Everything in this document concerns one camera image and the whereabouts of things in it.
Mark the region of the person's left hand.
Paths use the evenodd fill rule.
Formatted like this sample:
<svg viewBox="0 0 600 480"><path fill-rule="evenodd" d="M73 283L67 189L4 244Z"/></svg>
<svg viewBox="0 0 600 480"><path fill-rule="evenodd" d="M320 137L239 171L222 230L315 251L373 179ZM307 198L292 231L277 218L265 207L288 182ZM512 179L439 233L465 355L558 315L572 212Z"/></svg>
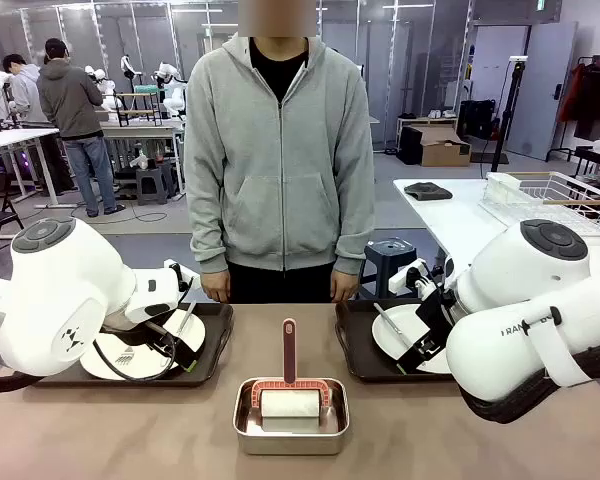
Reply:
<svg viewBox="0 0 600 480"><path fill-rule="evenodd" d="M359 288L356 275L333 270L331 273L330 296L333 303L340 303L353 297Z"/></svg>

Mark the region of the person's right hand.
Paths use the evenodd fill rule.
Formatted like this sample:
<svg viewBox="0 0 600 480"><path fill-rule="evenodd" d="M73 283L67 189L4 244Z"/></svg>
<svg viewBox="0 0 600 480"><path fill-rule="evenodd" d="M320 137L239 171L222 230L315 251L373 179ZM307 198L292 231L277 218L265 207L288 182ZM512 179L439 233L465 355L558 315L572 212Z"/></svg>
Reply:
<svg viewBox="0 0 600 480"><path fill-rule="evenodd" d="M201 286L205 295L213 301L226 304L230 300L230 273L228 270L216 273L202 273Z"/></svg>

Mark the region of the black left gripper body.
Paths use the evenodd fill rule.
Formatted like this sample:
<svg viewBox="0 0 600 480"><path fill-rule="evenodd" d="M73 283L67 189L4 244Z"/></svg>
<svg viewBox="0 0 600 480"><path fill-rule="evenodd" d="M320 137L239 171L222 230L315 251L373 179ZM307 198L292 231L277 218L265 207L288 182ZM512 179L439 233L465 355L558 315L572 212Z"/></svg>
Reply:
<svg viewBox="0 0 600 480"><path fill-rule="evenodd" d="M189 347L176 335L171 334L163 326L154 322L145 323L146 344L163 357L178 361L180 350L189 350Z"/></svg>

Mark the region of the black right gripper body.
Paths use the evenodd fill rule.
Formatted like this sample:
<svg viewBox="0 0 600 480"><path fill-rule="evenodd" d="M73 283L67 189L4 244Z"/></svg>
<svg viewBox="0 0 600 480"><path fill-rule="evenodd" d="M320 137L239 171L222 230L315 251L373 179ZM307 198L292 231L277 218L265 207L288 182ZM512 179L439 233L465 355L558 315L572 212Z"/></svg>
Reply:
<svg viewBox="0 0 600 480"><path fill-rule="evenodd" d="M455 304L455 295L451 290L440 291L435 288L424 297L416 309L416 316L429 328L418 340L419 346L445 346L455 321L450 308Z"/></svg>

